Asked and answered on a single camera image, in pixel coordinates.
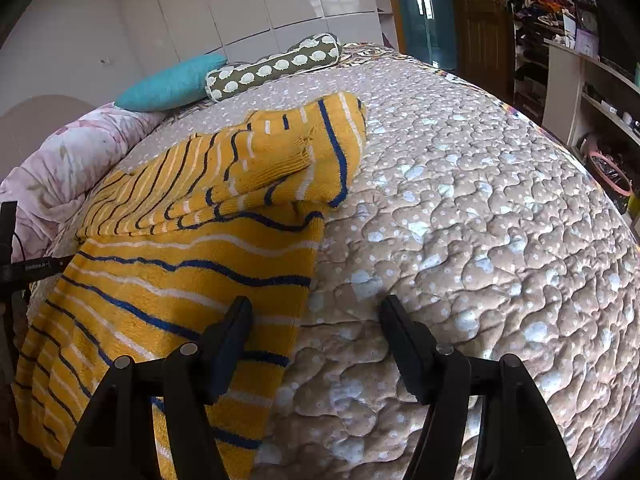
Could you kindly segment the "yellow striped knit sweater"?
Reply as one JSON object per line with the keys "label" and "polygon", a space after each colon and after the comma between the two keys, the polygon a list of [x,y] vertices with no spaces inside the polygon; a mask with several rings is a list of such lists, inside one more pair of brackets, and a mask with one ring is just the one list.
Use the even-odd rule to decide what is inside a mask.
{"label": "yellow striped knit sweater", "polygon": [[236,297],[255,324],[207,417],[235,479],[252,470],[296,341],[326,215],[366,144],[366,108],[337,92],[197,133],[99,188],[80,246],[38,309],[13,391],[22,438],[60,466],[114,359],[195,340]]}

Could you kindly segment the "pile of clothes on shelf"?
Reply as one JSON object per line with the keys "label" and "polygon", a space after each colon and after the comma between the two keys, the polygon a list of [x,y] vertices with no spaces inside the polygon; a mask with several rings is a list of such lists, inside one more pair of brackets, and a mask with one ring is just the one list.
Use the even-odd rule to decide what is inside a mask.
{"label": "pile of clothes on shelf", "polygon": [[509,0],[508,8],[518,30],[525,27],[566,35],[574,29],[599,32],[594,0]]}

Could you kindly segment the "pink floral duvet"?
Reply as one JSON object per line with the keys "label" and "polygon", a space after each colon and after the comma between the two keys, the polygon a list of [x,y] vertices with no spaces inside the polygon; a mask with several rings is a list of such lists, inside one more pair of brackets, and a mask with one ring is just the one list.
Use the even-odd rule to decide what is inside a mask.
{"label": "pink floral duvet", "polygon": [[41,257],[85,194],[166,117],[102,105],[59,128],[1,183],[2,202],[15,202],[11,260]]}

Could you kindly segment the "beige padded headboard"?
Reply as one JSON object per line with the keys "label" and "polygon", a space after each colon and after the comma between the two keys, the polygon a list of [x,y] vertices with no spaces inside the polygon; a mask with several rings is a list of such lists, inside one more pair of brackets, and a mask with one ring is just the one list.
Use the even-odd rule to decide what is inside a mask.
{"label": "beige padded headboard", "polygon": [[20,166],[59,128],[94,109],[83,100],[59,94],[33,96],[1,115],[0,178]]}

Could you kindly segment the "beige dotted quilted bedspread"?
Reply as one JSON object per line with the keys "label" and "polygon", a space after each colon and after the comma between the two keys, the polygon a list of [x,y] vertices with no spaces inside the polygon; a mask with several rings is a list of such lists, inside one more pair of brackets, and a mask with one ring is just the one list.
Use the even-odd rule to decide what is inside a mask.
{"label": "beige dotted quilted bedspread", "polygon": [[375,317],[410,318],[469,356],[526,365],[578,478],[611,471],[639,416],[639,249],[597,185],[526,117],[466,82],[351,44],[333,68],[167,117],[118,166],[190,174],[172,148],[260,108],[345,91],[363,100],[363,160],[328,213],[255,479],[398,479],[426,409]]}

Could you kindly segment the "teal cushion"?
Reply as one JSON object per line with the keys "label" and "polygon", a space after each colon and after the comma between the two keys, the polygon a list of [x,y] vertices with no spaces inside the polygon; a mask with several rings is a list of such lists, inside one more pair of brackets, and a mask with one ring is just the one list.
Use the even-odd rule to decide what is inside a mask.
{"label": "teal cushion", "polygon": [[140,80],[115,100],[130,112],[164,112],[201,101],[207,96],[205,76],[224,67],[227,59],[219,53],[190,58]]}

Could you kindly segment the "pink round basket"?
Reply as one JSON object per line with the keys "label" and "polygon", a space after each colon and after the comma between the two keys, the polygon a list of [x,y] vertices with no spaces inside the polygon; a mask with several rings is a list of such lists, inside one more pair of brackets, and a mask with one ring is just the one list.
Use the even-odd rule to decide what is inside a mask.
{"label": "pink round basket", "polygon": [[587,169],[611,198],[624,198],[632,195],[630,180],[623,170],[611,159],[598,151],[591,151],[586,156]]}

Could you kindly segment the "white shelf unit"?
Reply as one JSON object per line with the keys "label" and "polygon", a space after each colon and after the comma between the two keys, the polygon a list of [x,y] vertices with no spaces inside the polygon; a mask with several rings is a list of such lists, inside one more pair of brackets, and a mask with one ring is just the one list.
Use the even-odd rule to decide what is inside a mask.
{"label": "white shelf unit", "polygon": [[632,195],[611,198],[631,229],[639,229],[639,87],[613,67],[549,41],[542,126],[587,169],[598,151],[631,182]]}

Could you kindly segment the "white glossy wardrobe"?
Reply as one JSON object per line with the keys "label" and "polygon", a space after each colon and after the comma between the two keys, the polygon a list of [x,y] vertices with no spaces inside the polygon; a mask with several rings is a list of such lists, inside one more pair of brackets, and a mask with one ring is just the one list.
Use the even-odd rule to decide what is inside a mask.
{"label": "white glossy wardrobe", "polygon": [[397,47],[390,0],[119,0],[143,73],[208,52],[253,62],[316,32]]}

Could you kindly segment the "olive white-dotted bolster pillow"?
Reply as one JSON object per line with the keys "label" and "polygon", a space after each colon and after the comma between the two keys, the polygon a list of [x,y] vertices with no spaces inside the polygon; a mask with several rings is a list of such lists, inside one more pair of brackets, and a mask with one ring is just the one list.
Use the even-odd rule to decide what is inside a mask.
{"label": "olive white-dotted bolster pillow", "polygon": [[221,102],[269,81],[334,66],[342,50],[341,41],[330,32],[308,36],[285,52],[211,70],[204,79],[206,96]]}

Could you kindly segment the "brown wooden door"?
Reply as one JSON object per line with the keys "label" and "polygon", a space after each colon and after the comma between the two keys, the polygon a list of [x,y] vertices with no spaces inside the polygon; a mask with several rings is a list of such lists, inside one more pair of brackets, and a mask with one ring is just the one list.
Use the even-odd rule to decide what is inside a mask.
{"label": "brown wooden door", "polygon": [[458,74],[504,102],[513,99],[513,27],[506,0],[452,0]]}

